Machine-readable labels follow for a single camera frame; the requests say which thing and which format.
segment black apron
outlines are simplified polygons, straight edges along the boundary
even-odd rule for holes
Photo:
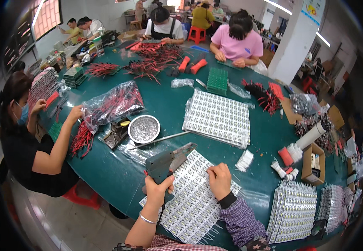
[[[154,31],[154,22],[151,23],[151,36],[153,39],[162,39],[169,37],[170,39],[173,39],[173,29],[175,27],[176,18],[173,18],[172,27],[170,28],[170,34],[164,34]]]

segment metal bowl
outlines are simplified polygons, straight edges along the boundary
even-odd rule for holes
[[[151,115],[141,115],[133,119],[129,124],[129,136],[139,144],[153,141],[159,135],[161,125],[158,119]]]

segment window frame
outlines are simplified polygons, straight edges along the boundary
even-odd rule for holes
[[[57,0],[58,2],[59,2],[59,16],[60,16],[60,23],[58,23],[57,25],[62,25],[63,24],[63,16],[62,16],[62,13],[61,13],[61,0]],[[31,9],[31,11],[32,11],[32,13],[34,12],[34,10],[36,10],[38,8],[38,6],[37,7],[34,7],[34,6],[32,6],[30,9]],[[37,39],[37,36],[36,36],[36,34],[35,34],[35,29],[34,29],[34,27],[32,26],[32,32],[33,32],[33,34],[34,34],[34,40],[35,40],[35,42],[38,42],[41,38],[43,38],[46,34],[48,34],[49,32],[51,32],[52,30],[54,30],[56,28],[56,26],[55,27],[52,27],[51,29],[49,29],[47,32],[45,32],[42,36],[40,36],[38,39]]]

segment plaid shirt sleeve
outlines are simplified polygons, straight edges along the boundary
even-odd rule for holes
[[[238,197],[230,207],[221,210],[220,219],[226,222],[233,243],[239,248],[254,238],[267,238],[264,225],[255,219],[253,209],[241,197]]]

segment yellow shirt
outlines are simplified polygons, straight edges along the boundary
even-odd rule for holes
[[[209,20],[209,22],[213,22],[215,20],[214,15],[212,15],[212,13],[203,8],[203,7],[196,7],[195,9],[193,9],[193,21],[192,21],[192,25],[194,27],[198,27],[201,29],[208,29],[211,24],[208,23],[207,19]]]
[[[70,34],[70,35],[74,35],[78,33],[77,36],[73,37],[72,39],[70,39],[72,41],[72,43],[75,45],[77,43],[77,39],[79,37],[83,37],[84,36],[84,33],[82,30],[80,30],[78,27],[75,27],[74,29],[69,29],[65,32],[65,34]]]

